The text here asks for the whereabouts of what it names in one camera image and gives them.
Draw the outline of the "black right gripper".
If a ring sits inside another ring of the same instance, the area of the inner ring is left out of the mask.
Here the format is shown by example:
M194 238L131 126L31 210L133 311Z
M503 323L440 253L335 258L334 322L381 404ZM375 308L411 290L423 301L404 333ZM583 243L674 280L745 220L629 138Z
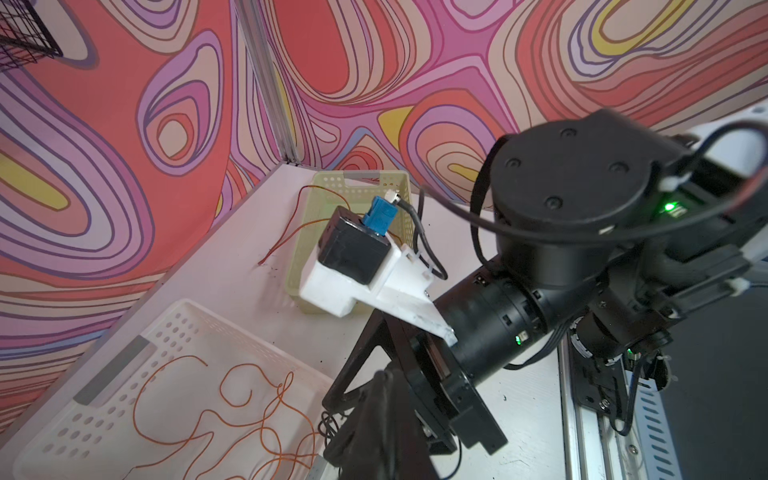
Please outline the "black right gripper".
M436 306L458 342L449 346L415 334L408 337L411 352L400 353L428 452L452 455L462 443L494 453L507 438L477 387L546 335L545 291L517 281L461 281ZM326 412L339 414L356 405L363 386L348 387L377 347L394 358L388 315L380 310L369 317L324 396Z

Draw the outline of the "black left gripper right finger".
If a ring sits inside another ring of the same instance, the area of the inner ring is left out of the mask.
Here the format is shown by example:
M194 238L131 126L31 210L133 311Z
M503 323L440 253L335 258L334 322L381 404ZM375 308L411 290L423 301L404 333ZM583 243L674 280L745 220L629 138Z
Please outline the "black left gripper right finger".
M393 479L431 479L432 462L411 403L409 385L400 370L393 370L392 376Z

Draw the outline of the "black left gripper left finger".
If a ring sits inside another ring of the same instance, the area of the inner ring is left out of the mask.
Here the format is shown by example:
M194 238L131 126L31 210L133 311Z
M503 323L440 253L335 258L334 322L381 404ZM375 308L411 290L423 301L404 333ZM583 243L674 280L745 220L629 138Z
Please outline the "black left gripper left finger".
M393 374L379 371L325 450L339 479L393 478L392 419Z

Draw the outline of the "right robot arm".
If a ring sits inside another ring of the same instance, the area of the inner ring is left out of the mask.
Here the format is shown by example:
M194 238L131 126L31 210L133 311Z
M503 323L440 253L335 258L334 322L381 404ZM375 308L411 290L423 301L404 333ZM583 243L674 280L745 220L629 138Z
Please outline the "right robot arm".
M456 342L376 308L323 401L345 416L334 461L497 451L506 437L478 385L565 337L593 363L633 355L640 375L673 325L747 288L744 246L767 224L767 114L666 136L602 109L506 134L457 215L497 251L436 299Z

